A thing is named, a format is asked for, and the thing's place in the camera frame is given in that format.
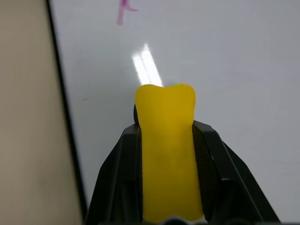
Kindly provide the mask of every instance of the pink marker mark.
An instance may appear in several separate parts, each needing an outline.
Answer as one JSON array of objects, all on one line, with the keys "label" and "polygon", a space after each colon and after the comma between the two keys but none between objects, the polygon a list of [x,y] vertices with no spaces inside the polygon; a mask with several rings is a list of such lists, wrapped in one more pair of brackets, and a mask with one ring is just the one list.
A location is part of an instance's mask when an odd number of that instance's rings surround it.
[{"label": "pink marker mark", "polygon": [[131,11],[131,12],[138,11],[137,9],[134,9],[129,5],[129,0],[120,0],[118,21],[117,21],[118,25],[123,25],[123,18],[124,18],[125,9],[127,9],[128,11]]}]

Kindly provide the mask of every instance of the whiteboard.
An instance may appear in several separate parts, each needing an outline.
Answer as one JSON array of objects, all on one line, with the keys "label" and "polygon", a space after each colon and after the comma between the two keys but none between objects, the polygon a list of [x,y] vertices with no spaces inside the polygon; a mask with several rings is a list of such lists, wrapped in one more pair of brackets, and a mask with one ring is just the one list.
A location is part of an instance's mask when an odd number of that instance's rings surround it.
[{"label": "whiteboard", "polygon": [[187,83],[195,119],[245,161],[282,221],[300,221],[299,0],[51,4],[88,202],[134,122],[136,88]]}]

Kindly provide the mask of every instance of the yellow gummy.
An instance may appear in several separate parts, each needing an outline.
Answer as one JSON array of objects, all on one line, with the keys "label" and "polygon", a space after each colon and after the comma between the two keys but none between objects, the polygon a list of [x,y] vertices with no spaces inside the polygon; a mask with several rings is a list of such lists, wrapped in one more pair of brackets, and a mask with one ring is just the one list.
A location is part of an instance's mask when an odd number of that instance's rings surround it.
[{"label": "yellow gummy", "polygon": [[195,91],[185,84],[144,85],[135,105],[142,130],[143,218],[203,216],[192,124]]}]

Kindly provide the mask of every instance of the beige wall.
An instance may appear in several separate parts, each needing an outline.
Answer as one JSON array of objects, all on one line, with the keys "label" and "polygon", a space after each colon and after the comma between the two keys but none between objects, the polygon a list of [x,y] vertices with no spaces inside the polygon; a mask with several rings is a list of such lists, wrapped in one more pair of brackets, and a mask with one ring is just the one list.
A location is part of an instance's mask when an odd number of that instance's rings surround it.
[{"label": "beige wall", "polygon": [[81,223],[44,0],[0,0],[0,224]]}]

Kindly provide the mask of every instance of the yellow translucent object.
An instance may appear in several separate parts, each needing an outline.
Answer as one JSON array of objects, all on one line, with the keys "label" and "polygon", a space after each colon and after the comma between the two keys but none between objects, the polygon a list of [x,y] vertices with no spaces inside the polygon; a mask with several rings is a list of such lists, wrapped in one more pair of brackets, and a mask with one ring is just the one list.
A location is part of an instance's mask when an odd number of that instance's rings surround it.
[{"label": "yellow translucent object", "polygon": [[200,219],[194,89],[185,84],[144,85],[136,91],[135,105],[142,130],[143,218],[153,223],[173,215]]}]

